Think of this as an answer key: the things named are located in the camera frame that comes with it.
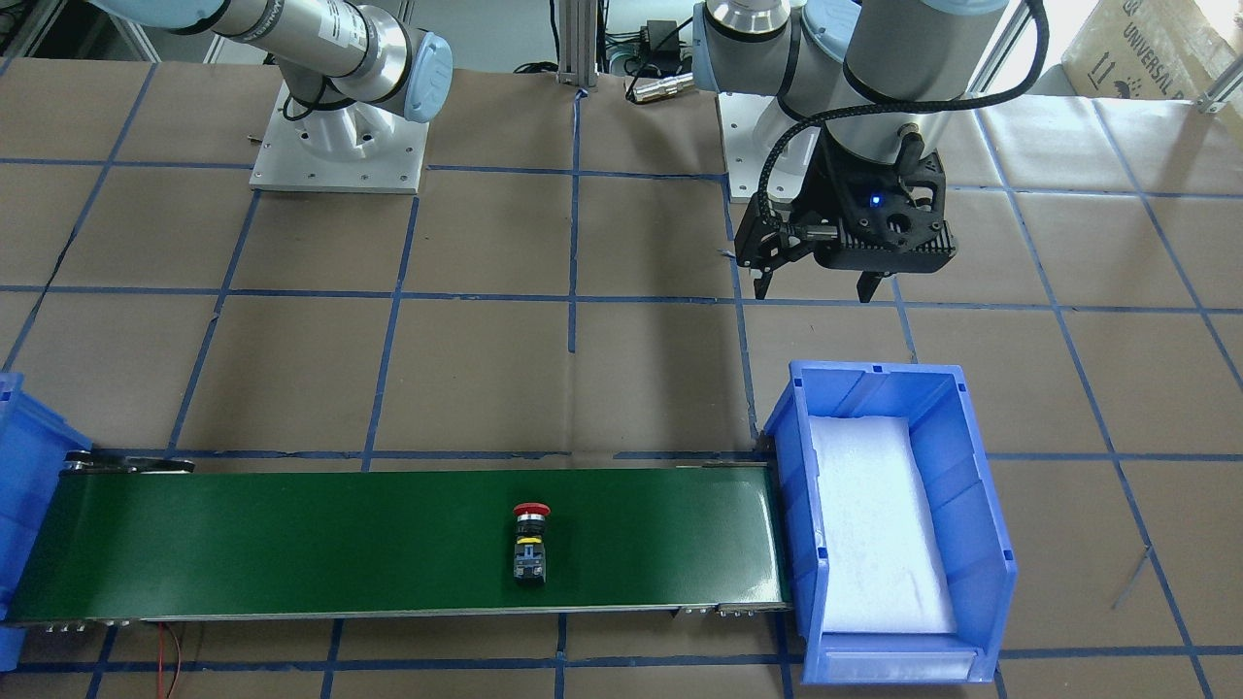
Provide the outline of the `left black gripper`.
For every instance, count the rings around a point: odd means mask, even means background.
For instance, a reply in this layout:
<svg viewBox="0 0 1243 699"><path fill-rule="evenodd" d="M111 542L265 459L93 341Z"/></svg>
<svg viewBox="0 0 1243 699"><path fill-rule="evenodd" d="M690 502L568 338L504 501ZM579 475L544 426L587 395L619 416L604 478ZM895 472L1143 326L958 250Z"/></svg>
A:
<svg viewBox="0 0 1243 699"><path fill-rule="evenodd" d="M957 255L945 194L942 162L919 132L897 137L895 162L876 163L823 129L791 211L762 216L752 198L735 257L755 270L756 300L767 299L777 269L810 255L825 269L860 271L856 300L870 303L888 274L936 272Z"/></svg>

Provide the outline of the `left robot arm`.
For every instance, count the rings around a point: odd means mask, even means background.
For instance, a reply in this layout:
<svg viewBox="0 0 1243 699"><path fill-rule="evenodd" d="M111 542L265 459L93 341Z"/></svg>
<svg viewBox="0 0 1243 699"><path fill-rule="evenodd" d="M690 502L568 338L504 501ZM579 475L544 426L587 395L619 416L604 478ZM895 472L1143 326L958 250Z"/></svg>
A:
<svg viewBox="0 0 1243 699"><path fill-rule="evenodd" d="M757 185L735 235L755 297L803 257L856 271L866 303L896 274L932 274L958 252L937 150L948 114L1029 92L1052 27L1025 2L1037 44L1021 83L968 91L1003 1L702 1L694 77L717 93L767 96L783 123L759 146Z"/></svg>

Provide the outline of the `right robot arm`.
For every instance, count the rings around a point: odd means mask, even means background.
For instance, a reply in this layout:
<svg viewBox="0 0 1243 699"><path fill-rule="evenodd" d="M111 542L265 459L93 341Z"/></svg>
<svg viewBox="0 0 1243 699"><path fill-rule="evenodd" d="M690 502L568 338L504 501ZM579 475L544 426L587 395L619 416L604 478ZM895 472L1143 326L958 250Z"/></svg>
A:
<svg viewBox="0 0 1243 699"><path fill-rule="evenodd" d="M98 1L116 17L170 34L213 32L271 53L307 150L337 162L400 146L400 119L426 126L452 88L452 49L382 6L351 1Z"/></svg>

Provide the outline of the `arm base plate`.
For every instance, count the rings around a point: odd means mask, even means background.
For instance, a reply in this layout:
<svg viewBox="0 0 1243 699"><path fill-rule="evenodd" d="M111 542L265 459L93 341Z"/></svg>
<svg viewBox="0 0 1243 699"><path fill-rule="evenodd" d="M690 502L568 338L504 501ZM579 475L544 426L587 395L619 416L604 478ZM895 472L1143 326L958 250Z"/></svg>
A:
<svg viewBox="0 0 1243 699"><path fill-rule="evenodd" d="M774 97L735 92L720 93L718 116L728 199L745 204L757 190L764 159L777 138L794 126L794 119L782 111ZM768 182L768 193L776 203L788 205L800 192L818 137L817 128L808 128L782 150Z"/></svg>
<svg viewBox="0 0 1243 699"><path fill-rule="evenodd" d="M250 185L280 193L416 195L429 126L354 103L285 119L281 85Z"/></svg>

